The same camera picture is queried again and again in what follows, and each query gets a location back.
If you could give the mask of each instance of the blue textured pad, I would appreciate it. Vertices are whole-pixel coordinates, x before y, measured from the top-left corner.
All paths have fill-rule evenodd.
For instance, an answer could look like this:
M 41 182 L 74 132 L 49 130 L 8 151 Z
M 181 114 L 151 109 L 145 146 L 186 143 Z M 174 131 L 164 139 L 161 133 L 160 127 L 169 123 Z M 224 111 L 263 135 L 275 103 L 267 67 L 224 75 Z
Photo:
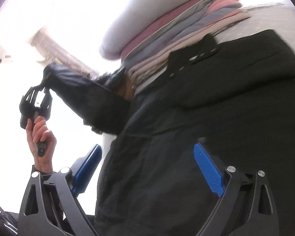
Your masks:
M 89 151 L 85 160 L 74 177 L 74 184 L 71 192 L 74 196 L 84 193 L 98 164 L 101 161 L 102 150 L 100 145 L 96 145 Z
M 223 177 L 205 149 L 199 143 L 194 146 L 194 158 L 211 191 L 221 197 L 225 192 Z

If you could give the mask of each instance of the black coat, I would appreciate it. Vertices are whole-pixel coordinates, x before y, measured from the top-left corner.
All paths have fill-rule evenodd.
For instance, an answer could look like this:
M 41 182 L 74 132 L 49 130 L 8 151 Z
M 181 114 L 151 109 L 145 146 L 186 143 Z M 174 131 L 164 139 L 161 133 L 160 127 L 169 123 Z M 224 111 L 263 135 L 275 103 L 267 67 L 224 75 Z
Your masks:
M 105 159 L 100 235 L 196 235 L 218 200 L 194 159 L 200 137 L 226 164 L 267 173 L 280 235 L 295 235 L 295 54 L 272 30 L 170 54 Z

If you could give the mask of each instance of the wrist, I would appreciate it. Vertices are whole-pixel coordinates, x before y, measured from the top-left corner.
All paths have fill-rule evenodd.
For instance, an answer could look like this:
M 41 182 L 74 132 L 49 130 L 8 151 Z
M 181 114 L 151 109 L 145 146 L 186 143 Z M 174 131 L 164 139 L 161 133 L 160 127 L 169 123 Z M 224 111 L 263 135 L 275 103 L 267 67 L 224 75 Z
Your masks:
M 47 173 L 47 174 L 52 174 L 53 173 L 53 164 L 51 161 L 48 162 L 37 162 L 35 161 L 34 167 L 41 172 Z

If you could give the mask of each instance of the wall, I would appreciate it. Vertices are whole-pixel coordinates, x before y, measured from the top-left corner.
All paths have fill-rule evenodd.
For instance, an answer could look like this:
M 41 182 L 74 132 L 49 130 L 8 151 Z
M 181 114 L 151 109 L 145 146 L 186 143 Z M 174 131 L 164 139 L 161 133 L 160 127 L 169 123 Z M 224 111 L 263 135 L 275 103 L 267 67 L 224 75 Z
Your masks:
M 103 26 L 109 25 L 117 15 L 116 11 L 109 11 L 109 7 L 117 4 L 118 0 L 110 0 L 106 5 L 100 0 L 97 3 L 92 0 L 74 1 L 7 0 L 0 9 L 0 45 L 4 45 L 13 58 L 12 63 L 0 64 L 0 206 L 6 211 L 19 211 L 33 164 L 26 132 L 19 125 L 21 114 L 18 108 L 22 95 L 42 79 L 43 68 L 36 63 L 42 58 L 28 44 L 32 36 L 42 26 L 48 25 L 57 42 L 99 71 L 111 71 L 119 66 L 119 62 L 104 62 L 96 51 L 104 32 Z M 87 14 L 90 11 L 101 11 L 101 16 L 90 22 L 91 17 Z M 106 20 L 96 25 L 103 16 Z M 102 144 L 102 136 L 84 126 L 81 118 L 54 93 L 52 95 L 52 113 L 47 126 L 58 140 L 53 165 L 54 170 L 59 171 L 83 157 L 95 143 Z M 87 191 L 78 198 L 86 214 L 94 214 L 99 169 Z

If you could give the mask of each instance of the hand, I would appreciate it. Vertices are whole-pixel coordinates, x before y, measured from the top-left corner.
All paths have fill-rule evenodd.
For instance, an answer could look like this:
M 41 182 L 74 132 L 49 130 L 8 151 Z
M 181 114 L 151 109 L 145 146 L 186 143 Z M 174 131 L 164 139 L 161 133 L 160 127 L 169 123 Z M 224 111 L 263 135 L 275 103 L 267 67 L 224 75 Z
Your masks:
M 34 124 L 33 126 L 30 119 L 27 120 L 26 133 L 27 142 L 34 157 L 35 168 L 41 172 L 51 174 L 53 173 L 52 158 L 57 139 L 52 131 L 47 128 L 44 117 L 37 117 Z M 45 142 L 46 144 L 46 153 L 43 157 L 37 155 L 36 143 L 38 141 Z

